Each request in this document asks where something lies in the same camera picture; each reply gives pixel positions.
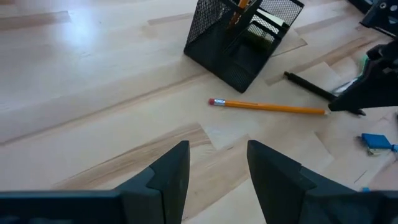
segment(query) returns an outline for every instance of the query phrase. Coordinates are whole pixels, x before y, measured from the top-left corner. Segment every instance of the pencil eraser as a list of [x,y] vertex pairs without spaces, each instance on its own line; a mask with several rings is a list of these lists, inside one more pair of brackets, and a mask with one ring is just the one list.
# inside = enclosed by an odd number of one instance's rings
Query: pencil eraser
[[214,99],[213,99],[213,98],[210,98],[210,99],[209,99],[209,104],[210,104],[210,105],[214,105]]

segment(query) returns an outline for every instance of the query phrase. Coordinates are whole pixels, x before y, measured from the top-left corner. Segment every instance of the pencil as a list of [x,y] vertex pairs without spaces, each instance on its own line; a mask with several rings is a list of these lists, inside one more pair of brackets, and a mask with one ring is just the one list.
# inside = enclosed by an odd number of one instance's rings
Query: pencil
[[215,106],[229,106],[229,107],[235,107],[235,108],[282,111],[282,112],[289,112],[289,113],[319,114],[319,115],[329,114],[328,111],[323,110],[323,109],[272,105],[272,104],[266,104],[266,103],[247,103],[247,102],[223,100],[223,99],[209,99],[209,104],[215,105]]
[[[249,3],[249,0],[240,0],[238,7],[240,7],[241,9],[244,9],[248,5],[248,3]],[[234,16],[232,17],[231,21],[229,22],[228,27],[235,25],[236,21],[238,21],[238,18],[239,18],[239,14],[235,12]]]

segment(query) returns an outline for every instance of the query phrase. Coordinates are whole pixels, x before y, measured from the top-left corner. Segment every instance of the wooden floor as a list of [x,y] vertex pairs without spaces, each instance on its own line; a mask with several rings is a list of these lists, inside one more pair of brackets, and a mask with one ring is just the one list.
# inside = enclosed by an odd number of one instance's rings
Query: wooden floor
[[248,139],[353,189],[395,161],[392,153],[369,157],[355,137],[383,133],[398,142],[396,108],[358,118],[207,105],[226,98],[326,108],[282,73],[327,90],[355,77],[367,49],[389,39],[361,27],[353,6],[305,0],[280,47],[239,94],[182,53],[196,3],[0,0],[0,190],[110,189],[189,140],[183,222],[262,224]]

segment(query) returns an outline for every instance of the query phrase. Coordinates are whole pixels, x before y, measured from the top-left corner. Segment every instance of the pencil holder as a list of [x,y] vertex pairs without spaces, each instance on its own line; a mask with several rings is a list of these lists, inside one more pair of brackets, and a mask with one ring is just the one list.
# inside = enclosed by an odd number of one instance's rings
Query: pencil holder
[[296,0],[198,0],[184,53],[243,93],[300,14]]

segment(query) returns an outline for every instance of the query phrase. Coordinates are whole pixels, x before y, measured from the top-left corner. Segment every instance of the blue object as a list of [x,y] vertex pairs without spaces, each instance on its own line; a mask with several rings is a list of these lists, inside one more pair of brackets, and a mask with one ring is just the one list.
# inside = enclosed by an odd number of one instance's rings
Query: blue object
[[362,139],[370,149],[393,149],[388,139],[381,134],[362,134]]

